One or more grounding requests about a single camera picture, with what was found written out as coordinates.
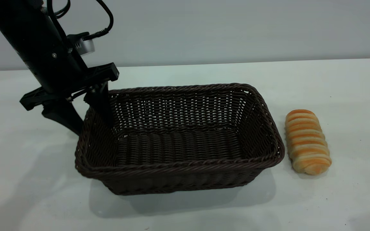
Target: white table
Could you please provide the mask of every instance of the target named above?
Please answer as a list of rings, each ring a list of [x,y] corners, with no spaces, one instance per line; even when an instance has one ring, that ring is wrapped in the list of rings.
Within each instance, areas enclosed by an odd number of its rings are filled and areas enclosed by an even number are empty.
[[[78,137],[26,111],[29,71],[0,72],[0,231],[370,231],[370,59],[122,67],[110,89],[249,83],[284,138],[285,115],[319,117],[333,165],[312,177],[289,158],[245,187],[115,196],[74,169]],[[83,116],[88,105],[74,103]]]

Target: bread roll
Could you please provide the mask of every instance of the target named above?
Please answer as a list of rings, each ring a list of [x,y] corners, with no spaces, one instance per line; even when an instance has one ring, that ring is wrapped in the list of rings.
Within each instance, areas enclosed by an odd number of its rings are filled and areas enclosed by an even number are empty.
[[[289,158],[295,171],[318,175],[330,167],[328,144],[312,111],[300,109],[288,113],[285,130]]]

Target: woven pattern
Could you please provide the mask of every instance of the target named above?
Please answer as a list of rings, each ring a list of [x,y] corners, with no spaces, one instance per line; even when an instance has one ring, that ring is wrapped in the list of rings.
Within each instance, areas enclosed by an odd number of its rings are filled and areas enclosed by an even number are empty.
[[[114,126],[90,108],[75,166],[121,195],[242,186],[278,164],[284,145],[247,84],[109,91]]]

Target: bread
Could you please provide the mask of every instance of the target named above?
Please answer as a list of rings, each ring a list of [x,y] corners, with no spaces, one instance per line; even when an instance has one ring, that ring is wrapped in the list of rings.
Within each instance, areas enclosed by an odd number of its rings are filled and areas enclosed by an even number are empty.
[[[318,175],[330,167],[328,144],[312,111],[300,109],[288,113],[285,130],[289,158],[295,171]]]

